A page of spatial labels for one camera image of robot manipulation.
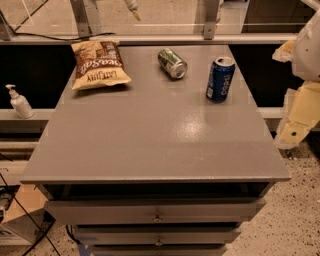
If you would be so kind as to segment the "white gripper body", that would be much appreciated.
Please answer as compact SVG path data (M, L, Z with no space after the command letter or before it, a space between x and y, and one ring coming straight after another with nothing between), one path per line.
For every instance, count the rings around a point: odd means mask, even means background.
M288 89L274 144L279 149L298 146L319 121L320 83L305 81L297 90Z

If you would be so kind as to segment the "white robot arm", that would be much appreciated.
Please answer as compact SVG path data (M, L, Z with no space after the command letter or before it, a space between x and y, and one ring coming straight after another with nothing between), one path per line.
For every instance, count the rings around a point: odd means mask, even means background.
M320 121L320 10L295 38L281 45L272 55L279 62L291 62L292 73L303 84L288 89L283 117L274 139L279 149L298 146Z

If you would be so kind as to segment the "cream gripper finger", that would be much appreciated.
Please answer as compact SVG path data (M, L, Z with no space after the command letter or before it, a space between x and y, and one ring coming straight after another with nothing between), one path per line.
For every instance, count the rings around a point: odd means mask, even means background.
M272 59L279 62L292 61L295 39L290 39L282 44L272 55Z

